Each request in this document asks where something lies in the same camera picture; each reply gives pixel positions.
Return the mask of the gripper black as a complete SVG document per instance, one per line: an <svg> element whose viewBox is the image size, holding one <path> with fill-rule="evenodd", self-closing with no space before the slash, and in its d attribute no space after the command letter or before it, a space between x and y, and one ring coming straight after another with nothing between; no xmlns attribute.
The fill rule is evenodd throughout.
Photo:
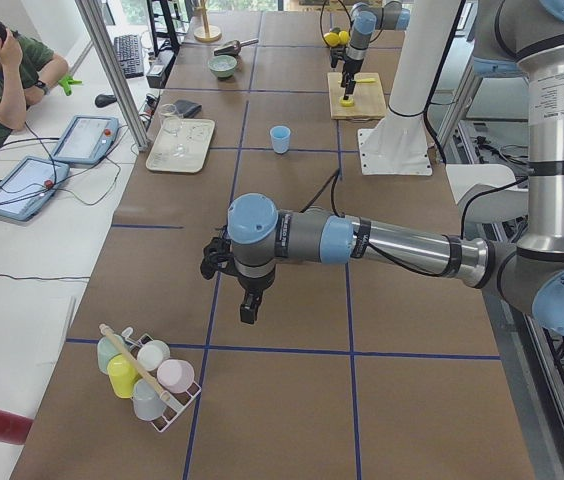
<svg viewBox="0 0 564 480"><path fill-rule="evenodd" d="M258 266L237 262L236 269L238 282L245 291L240 305L240 321L246 324L255 324L263 293L273 285L275 280L276 262L269 261Z"/></svg>
<svg viewBox="0 0 564 480"><path fill-rule="evenodd" d="M349 100L353 94L356 80L355 75L360 72L363 65L362 60L352 59L347 55L343 56L343 69L342 69L342 80L341 86L344 89L343 99Z"/></svg>

